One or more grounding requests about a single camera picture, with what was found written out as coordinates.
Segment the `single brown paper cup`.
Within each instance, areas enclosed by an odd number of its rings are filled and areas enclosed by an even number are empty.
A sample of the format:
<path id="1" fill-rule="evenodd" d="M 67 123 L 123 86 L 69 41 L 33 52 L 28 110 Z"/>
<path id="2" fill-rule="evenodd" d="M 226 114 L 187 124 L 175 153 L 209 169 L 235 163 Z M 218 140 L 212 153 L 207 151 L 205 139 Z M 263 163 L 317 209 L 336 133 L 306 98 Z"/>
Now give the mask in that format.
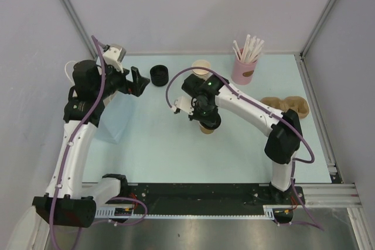
<path id="1" fill-rule="evenodd" d="M 203 134 L 206 134 L 206 135 L 210 135 L 210 134 L 212 134 L 215 131 L 215 129 L 207 129 L 207 128 L 205 128 L 202 124 L 199 124 L 199 127 L 200 127 L 200 131 Z"/>

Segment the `light blue paper bag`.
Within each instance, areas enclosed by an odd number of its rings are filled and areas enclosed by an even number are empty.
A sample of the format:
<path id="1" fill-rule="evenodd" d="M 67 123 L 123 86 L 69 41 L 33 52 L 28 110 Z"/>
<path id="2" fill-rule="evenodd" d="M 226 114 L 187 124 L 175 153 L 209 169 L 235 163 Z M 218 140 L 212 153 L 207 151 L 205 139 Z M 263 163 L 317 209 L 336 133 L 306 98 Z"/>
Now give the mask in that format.
<path id="1" fill-rule="evenodd" d="M 127 82 L 126 75 L 115 67 L 105 65 L 105 86 L 99 104 L 88 121 L 97 128 L 96 138 L 118 143 L 134 113 L 134 99 L 119 91 Z M 69 90 L 68 103 L 64 108 L 63 120 L 81 121 L 96 101 L 101 87 L 101 67 L 94 60 L 83 60 L 73 65 L 73 86 Z"/>

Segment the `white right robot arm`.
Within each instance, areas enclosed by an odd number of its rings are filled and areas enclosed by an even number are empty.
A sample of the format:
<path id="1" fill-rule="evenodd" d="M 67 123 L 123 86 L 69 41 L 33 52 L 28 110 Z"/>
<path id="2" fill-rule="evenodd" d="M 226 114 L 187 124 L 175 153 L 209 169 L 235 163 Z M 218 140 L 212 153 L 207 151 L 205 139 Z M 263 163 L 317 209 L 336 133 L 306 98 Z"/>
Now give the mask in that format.
<path id="1" fill-rule="evenodd" d="M 268 139 L 264 152 L 272 160 L 270 196 L 277 204 L 291 198 L 292 160 L 300 147 L 302 135 L 298 114 L 267 106 L 235 88 L 220 75 L 207 80 L 191 74 L 182 84 L 189 96 L 174 102 L 174 111 L 184 111 L 204 129 L 215 130 L 221 124 L 219 109 L 226 109 L 249 122 Z"/>

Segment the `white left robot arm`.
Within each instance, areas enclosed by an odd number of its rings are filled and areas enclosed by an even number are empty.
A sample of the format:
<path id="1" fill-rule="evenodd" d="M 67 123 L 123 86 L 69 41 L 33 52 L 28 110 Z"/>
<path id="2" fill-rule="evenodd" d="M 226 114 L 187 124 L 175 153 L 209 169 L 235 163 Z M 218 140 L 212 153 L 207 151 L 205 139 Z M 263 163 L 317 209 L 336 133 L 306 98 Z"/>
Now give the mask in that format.
<path id="1" fill-rule="evenodd" d="M 97 208 L 111 200 L 123 203 L 129 198 L 127 178 L 121 174 L 106 174 L 95 186 L 82 189 L 88 149 L 105 110 L 104 100 L 117 91 L 139 97 L 150 82 L 136 67 L 118 71 L 105 64 L 104 70 L 102 74 L 94 60 L 83 60 L 73 67 L 74 84 L 64 108 L 57 165 L 44 196 L 36 196 L 32 202 L 50 225 L 88 228 Z"/>

